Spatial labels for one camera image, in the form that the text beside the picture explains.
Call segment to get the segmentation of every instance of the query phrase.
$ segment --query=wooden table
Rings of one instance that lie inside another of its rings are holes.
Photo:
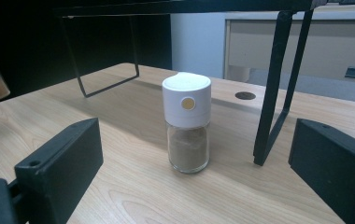
[[[169,163],[161,83],[176,72],[141,66],[141,76],[91,98],[76,80],[0,103],[0,177],[68,125],[97,117],[104,164],[71,223],[341,223],[290,168],[297,118],[355,137],[355,103],[296,92],[267,163],[253,163],[264,87],[212,78],[210,163],[196,175]],[[135,72],[119,64],[83,77],[98,90]],[[250,101],[234,97],[250,91]],[[277,111],[285,91],[279,91]]]

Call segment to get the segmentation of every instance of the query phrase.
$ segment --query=white cap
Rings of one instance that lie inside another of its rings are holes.
[[[163,81],[163,111],[169,124],[180,128],[210,121],[211,81],[208,77],[177,73]]]

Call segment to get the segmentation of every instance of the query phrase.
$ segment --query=black metal stand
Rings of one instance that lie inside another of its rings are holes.
[[[288,91],[285,98],[283,110],[277,118],[272,131],[271,123],[275,113],[277,103],[277,92],[279,88],[280,73],[282,69],[283,58],[285,55],[286,45],[289,39],[291,30],[291,20],[293,13],[291,11],[279,12],[277,17],[277,27],[274,35],[273,49],[271,53],[271,62],[268,73],[267,85],[263,101],[262,114],[260,116],[259,128],[254,144],[254,163],[263,165],[267,159],[270,150],[277,140],[277,136],[282,128],[285,118],[288,116],[291,109],[291,100],[293,98],[294,89],[296,87],[297,78],[299,75],[301,61],[303,59],[306,38],[312,20],[313,10],[305,13],[302,28],[300,31],[299,42],[297,44],[296,55],[294,58],[293,68],[291,70],[291,79],[289,81]]]
[[[110,90],[110,89],[112,89],[114,87],[120,86],[121,84],[123,84],[125,82],[131,81],[131,80],[139,77],[139,63],[138,63],[138,59],[137,59],[137,40],[136,40],[137,39],[137,30],[136,30],[135,18],[129,17],[129,22],[130,22],[130,26],[131,26],[131,37],[132,37],[132,46],[133,46],[133,50],[134,50],[134,62],[135,62],[136,75],[134,75],[133,77],[128,77],[128,78],[124,79],[123,81],[114,83],[114,84],[112,84],[110,86],[104,87],[101,90],[93,91],[91,93],[87,93],[85,91],[84,84],[82,83],[82,80],[81,80],[81,74],[78,71],[78,65],[76,63],[76,58],[75,58],[75,55],[73,53],[72,47],[70,45],[70,41],[69,41],[69,37],[67,35],[66,28],[64,27],[64,18],[60,18],[60,24],[61,24],[61,27],[62,27],[62,30],[63,30],[63,33],[64,33],[64,40],[66,42],[67,49],[69,51],[70,61],[71,61],[72,65],[73,65],[73,69],[74,69],[76,78],[78,79],[79,87],[80,87],[81,92],[84,95],[84,97],[88,98],[88,97],[94,96],[94,95],[96,95],[96,94],[98,94],[98,93],[100,93],[102,91]]]
[[[277,136],[282,128],[285,118],[289,114],[291,100],[294,94],[294,89],[300,70],[301,61],[303,58],[305,42],[312,20],[313,9],[318,6],[325,5],[326,3],[327,0],[180,0],[152,3],[121,4],[116,6],[57,8],[54,9],[54,13],[57,17],[68,18],[102,15],[132,16],[227,11],[279,11],[277,17],[277,27],[274,36],[274,43],[271,53],[271,61],[265,90],[263,109],[253,150],[253,155],[255,157],[254,163],[258,165],[263,165],[273,144],[277,139]],[[305,11],[305,17],[303,20],[296,55],[294,58],[294,64],[291,71],[291,79],[288,87],[288,92],[285,98],[283,110],[280,113],[272,131],[270,132],[276,108],[277,92],[279,88],[282,62],[291,31],[292,15],[298,11]]]

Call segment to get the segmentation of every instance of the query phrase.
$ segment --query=round hole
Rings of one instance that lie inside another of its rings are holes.
[[[40,161],[31,161],[31,162],[29,162],[30,166],[37,166],[38,164],[40,164]]]
[[[240,100],[253,100],[256,95],[248,91],[240,91],[235,94],[235,97]]]

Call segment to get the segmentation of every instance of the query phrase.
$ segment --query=glass bottle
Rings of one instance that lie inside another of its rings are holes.
[[[181,173],[199,172],[209,161],[210,106],[208,77],[178,73],[163,81],[168,155]]]

